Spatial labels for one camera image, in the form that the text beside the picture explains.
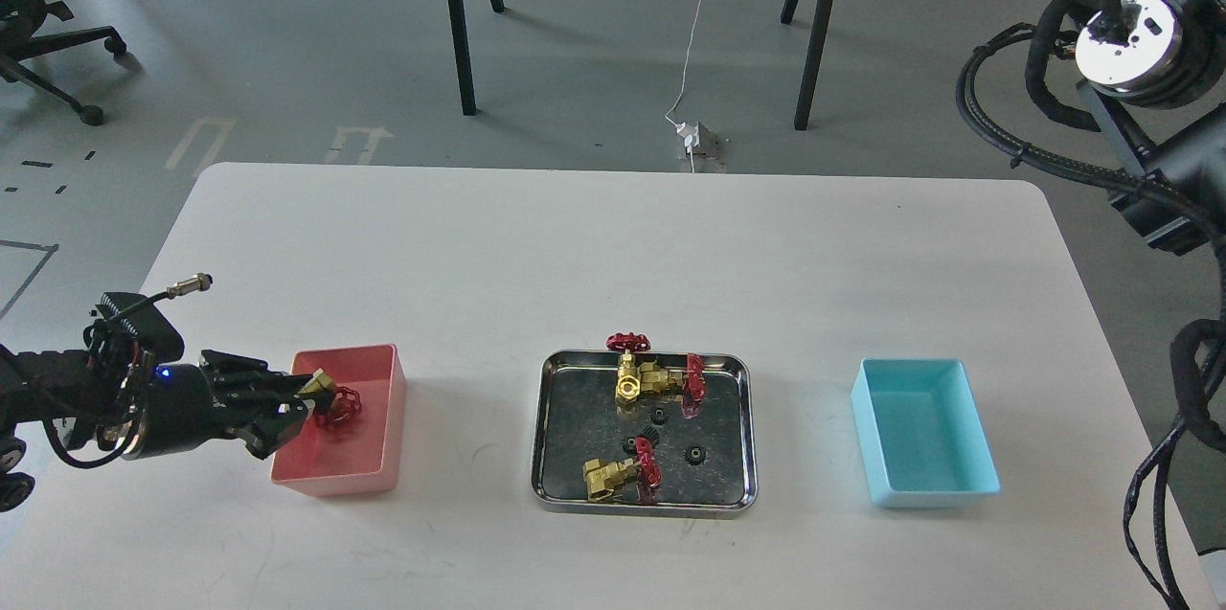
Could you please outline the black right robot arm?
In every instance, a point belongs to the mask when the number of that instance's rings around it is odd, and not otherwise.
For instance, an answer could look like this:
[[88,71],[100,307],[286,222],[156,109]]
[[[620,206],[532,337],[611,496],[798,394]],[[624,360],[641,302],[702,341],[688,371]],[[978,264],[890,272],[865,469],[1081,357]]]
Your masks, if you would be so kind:
[[[980,103],[982,65],[1026,44],[1022,82],[1047,120],[1098,134],[1118,167],[1100,168],[1011,134]],[[1134,109],[1200,100],[1224,75],[1224,0],[1051,0],[1034,24],[1011,24],[977,47],[955,86],[960,116],[984,142],[1065,181],[1108,192],[1148,246],[1209,247],[1224,262],[1224,107],[1157,143]]]

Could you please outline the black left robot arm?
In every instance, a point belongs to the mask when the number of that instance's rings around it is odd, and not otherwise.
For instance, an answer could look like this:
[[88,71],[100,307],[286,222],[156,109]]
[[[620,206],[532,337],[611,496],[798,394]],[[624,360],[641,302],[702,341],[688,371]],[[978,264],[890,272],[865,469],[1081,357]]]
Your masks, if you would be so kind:
[[58,458],[78,469],[240,440],[264,459],[318,426],[349,421],[362,404],[324,371],[284,374],[259,358],[204,350],[183,363],[184,341],[157,307],[212,285],[200,273],[166,290],[105,292],[83,331],[83,349],[2,352],[2,510],[18,507],[36,480],[18,473],[23,423],[39,423]]

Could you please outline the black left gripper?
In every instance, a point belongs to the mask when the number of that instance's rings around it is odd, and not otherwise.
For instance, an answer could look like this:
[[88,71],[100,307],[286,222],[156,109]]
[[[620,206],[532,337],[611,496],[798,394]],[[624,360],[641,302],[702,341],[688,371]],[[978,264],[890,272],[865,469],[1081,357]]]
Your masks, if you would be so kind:
[[332,402],[336,383],[322,369],[273,371],[259,358],[202,350],[197,365],[154,370],[128,461],[195,450],[210,440],[240,440],[268,458],[302,435],[309,402]]

